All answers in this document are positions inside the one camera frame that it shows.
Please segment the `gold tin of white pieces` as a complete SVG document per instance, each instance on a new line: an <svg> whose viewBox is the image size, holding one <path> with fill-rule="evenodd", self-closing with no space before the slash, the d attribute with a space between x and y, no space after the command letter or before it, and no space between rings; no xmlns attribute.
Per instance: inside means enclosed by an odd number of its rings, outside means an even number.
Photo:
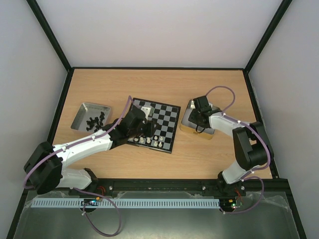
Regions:
<svg viewBox="0 0 319 239"><path fill-rule="evenodd" d="M211 105L212 109L213 109L213 114L214 113L220 113L221 109L219 107L214 106L212 103L209 102L209 104ZM194 101L189 100L185 113L182 117L181 123L180 123L180 130L187 132L187 133L191 133L191 134L195 134L198 135L199 137L205 138L205 139L212 139L213 135L215 134L215 129L213 129L212 127L210 128L202 128L199 127L197 125L195 125L194 123L191 123L188 118L189 115L192 111L192 109L194 109Z"/></svg>

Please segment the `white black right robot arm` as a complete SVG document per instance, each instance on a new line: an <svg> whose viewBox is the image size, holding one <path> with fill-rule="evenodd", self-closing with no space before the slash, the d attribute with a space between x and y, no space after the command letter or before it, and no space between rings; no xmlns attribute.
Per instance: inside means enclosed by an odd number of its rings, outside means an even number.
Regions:
<svg viewBox="0 0 319 239"><path fill-rule="evenodd" d="M197 133L213 129L233 139L235 161L218 174L217 189L221 194L230 194L235 183L270 166L274 153L261 122L248 123L230 117L209 103L207 96L191 100L189 106L191 111L187 120L195 125L195 129L200 129Z"/></svg>

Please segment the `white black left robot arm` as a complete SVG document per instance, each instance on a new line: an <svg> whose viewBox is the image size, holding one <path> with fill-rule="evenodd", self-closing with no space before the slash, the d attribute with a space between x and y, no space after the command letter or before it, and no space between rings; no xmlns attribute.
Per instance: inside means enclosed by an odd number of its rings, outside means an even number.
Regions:
<svg viewBox="0 0 319 239"><path fill-rule="evenodd" d="M126 144L130 138L152 137L160 127L155 119L149 119L153 113L151 106L133 106L125 117L89 136L56 145L42 142L24 166L25 188L34 189L39 195L56 188L94 190L96 179L90 169L76 170L69 166L95 153Z"/></svg>

